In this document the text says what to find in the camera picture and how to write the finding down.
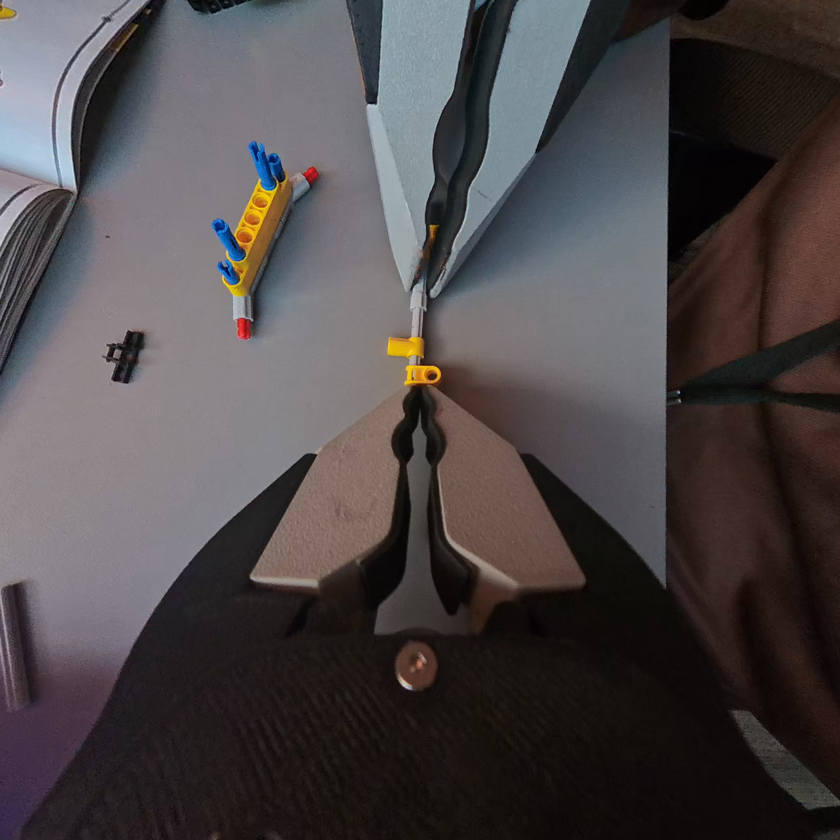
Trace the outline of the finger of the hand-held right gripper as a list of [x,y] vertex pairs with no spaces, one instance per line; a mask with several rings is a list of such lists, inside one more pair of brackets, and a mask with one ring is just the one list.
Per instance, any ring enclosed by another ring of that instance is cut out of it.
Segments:
[[465,136],[429,256],[442,294],[551,140],[617,35],[629,2],[490,2],[465,89]]
[[434,136],[465,51],[469,1],[348,1],[397,275],[416,283],[435,184]]

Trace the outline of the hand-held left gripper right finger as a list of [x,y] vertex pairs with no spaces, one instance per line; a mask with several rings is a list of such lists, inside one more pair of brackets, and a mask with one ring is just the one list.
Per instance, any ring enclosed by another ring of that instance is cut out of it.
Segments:
[[504,603],[578,592],[582,568],[519,452],[436,388],[425,391],[434,584],[478,634]]

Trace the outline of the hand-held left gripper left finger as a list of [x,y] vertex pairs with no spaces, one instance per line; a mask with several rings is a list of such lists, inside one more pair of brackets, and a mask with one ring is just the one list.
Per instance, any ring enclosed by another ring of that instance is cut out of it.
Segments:
[[373,630],[405,573],[420,405],[421,389],[403,387],[320,448],[250,573],[255,585]]

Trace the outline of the grey lego axle yellow connectors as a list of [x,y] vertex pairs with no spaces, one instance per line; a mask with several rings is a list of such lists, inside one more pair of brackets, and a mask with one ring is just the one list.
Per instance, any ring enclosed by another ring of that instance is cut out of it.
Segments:
[[427,230],[427,242],[423,247],[416,267],[416,274],[410,290],[411,332],[407,338],[391,337],[387,341],[386,353],[390,357],[405,359],[405,385],[437,386],[442,381],[441,370],[424,363],[425,339],[424,318],[427,311],[427,270],[434,249],[439,225],[432,224]]

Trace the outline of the yellow lego beam blue pins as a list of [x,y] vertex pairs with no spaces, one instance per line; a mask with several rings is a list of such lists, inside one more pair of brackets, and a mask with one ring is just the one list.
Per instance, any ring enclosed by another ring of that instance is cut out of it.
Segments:
[[257,183],[241,218],[235,226],[222,218],[213,221],[213,231],[225,251],[225,258],[217,263],[217,271],[232,297],[240,340],[251,338],[256,290],[291,210],[320,177],[315,166],[290,174],[279,155],[266,152],[265,145],[257,141],[248,144],[248,152]]

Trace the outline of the small black lego piece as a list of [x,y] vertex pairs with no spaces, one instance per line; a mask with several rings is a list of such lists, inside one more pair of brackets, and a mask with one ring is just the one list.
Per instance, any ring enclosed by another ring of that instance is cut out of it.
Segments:
[[112,364],[111,382],[128,384],[144,348],[144,333],[128,330],[121,342],[109,343],[102,358]]

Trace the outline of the lego instruction booklet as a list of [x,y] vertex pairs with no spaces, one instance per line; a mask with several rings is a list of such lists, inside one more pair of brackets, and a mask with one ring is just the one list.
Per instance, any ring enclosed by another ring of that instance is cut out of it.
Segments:
[[160,5],[2,2],[2,368],[77,200],[93,94]]

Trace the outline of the person's brown clothing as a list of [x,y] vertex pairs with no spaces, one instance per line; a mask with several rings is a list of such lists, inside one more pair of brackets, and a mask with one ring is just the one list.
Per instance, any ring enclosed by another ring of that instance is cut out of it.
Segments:
[[[668,391],[838,319],[838,2],[669,2]],[[837,394],[838,350],[779,376]],[[667,411],[668,586],[838,838],[839,419]]]

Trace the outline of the black drawstring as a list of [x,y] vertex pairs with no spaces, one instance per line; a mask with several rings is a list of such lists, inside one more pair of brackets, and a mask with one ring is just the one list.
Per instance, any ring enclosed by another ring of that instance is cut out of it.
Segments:
[[779,392],[769,384],[782,374],[839,348],[839,320],[723,364],[669,390],[666,405],[780,404],[839,413],[837,394]]

